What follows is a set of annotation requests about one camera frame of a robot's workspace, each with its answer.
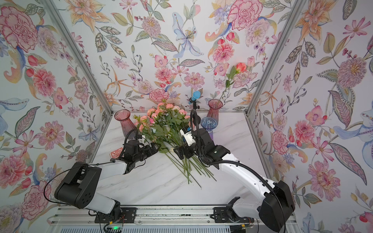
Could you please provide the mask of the purple blue glass vase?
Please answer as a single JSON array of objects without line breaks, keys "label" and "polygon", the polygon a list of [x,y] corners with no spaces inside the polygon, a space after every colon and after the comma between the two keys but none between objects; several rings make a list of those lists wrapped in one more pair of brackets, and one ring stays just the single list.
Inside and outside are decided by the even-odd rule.
[{"label": "purple blue glass vase", "polygon": [[218,122],[212,117],[204,117],[201,120],[201,126],[208,132],[212,140],[214,140],[213,131],[217,128]]}]

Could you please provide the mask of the red playing card box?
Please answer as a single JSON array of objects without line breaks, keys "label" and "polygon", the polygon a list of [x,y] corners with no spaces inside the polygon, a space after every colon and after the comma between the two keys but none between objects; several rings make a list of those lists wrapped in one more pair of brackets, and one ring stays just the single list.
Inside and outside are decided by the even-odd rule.
[{"label": "red playing card box", "polygon": [[110,157],[113,158],[113,159],[118,159],[119,156],[120,156],[120,154],[121,154],[121,152],[122,152],[122,150],[123,150],[123,147],[118,148],[118,149],[110,152]]}]

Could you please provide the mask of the pink flower bouquet green stems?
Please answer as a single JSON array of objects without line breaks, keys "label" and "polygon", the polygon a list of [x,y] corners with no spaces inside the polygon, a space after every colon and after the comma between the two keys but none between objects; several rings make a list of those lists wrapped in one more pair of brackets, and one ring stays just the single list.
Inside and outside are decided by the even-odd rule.
[{"label": "pink flower bouquet green stems", "polygon": [[183,129],[190,128],[190,114],[171,103],[161,102],[143,116],[135,115],[135,126],[147,142],[159,146],[159,152],[168,159],[187,179],[197,182],[192,172],[214,178],[212,172],[200,162],[194,152],[187,152],[187,142],[182,136]]}]

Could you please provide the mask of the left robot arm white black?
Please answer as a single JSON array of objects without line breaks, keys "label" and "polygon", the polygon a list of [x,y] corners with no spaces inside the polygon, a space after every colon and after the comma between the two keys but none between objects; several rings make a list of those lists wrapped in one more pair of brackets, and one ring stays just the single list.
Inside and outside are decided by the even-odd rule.
[{"label": "left robot arm white black", "polygon": [[122,215],[120,202],[106,197],[96,191],[99,181],[130,173],[137,162],[158,153],[160,145],[150,143],[143,145],[137,140],[124,144],[123,151],[110,162],[89,165],[77,162],[68,171],[54,193],[54,197],[78,209],[88,209],[117,220]]}]

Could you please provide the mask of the single red pink rose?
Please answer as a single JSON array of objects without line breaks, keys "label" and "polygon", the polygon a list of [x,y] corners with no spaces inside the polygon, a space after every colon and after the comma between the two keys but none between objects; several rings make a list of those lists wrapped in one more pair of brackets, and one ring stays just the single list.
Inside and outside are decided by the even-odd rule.
[{"label": "single red pink rose", "polygon": [[220,101],[223,99],[224,96],[226,96],[226,92],[231,88],[231,86],[234,84],[234,78],[236,75],[243,73],[247,70],[247,64],[246,63],[237,63],[235,66],[233,66],[228,74],[226,74],[226,81],[225,81],[225,89],[222,92],[222,95],[220,97]]}]

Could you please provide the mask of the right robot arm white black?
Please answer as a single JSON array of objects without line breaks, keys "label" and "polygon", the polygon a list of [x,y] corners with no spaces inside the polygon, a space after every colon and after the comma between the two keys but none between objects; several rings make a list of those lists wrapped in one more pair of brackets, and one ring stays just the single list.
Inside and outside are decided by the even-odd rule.
[{"label": "right robot arm white black", "polygon": [[232,222],[260,219],[274,232],[285,232],[286,222],[295,210],[289,186],[259,175],[241,163],[230,150],[216,145],[205,129],[180,130],[182,144],[174,149],[181,159],[196,155],[205,166],[213,166],[238,180],[256,198],[255,201],[234,197],[225,207],[215,209],[214,218]]}]

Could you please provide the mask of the blue microphone on black stand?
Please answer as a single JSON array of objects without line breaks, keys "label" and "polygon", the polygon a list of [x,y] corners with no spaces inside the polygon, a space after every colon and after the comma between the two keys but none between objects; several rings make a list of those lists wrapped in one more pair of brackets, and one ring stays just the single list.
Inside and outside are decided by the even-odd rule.
[{"label": "blue microphone on black stand", "polygon": [[201,122],[201,118],[197,114],[197,110],[200,109],[197,104],[197,100],[201,97],[200,91],[194,91],[191,97],[189,98],[189,104],[192,105],[192,110],[190,112],[190,119],[194,126],[198,126]]}]

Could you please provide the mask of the red glass vase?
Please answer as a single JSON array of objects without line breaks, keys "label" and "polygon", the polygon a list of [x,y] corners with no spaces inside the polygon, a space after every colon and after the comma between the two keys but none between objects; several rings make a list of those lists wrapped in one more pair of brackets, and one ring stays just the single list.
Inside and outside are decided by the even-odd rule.
[{"label": "red glass vase", "polygon": [[209,111],[207,117],[213,118],[219,122],[219,110],[223,107],[223,103],[218,99],[211,99],[208,102]]}]

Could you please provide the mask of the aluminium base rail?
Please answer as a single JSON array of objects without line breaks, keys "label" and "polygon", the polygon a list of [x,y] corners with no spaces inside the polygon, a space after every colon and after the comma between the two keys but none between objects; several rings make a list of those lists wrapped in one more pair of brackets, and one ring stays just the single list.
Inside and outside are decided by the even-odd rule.
[{"label": "aluminium base rail", "polygon": [[48,233],[270,233],[256,217],[239,218],[226,205],[129,205],[113,221],[97,213],[61,207]]}]

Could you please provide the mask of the smoky pink glass vase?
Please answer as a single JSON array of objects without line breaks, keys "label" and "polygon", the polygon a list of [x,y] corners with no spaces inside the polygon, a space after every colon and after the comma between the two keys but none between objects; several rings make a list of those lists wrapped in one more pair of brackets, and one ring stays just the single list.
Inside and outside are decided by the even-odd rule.
[{"label": "smoky pink glass vase", "polygon": [[117,120],[123,132],[123,135],[127,139],[134,139],[136,137],[136,126],[130,119],[131,112],[127,109],[122,109],[114,114],[115,120]]}]

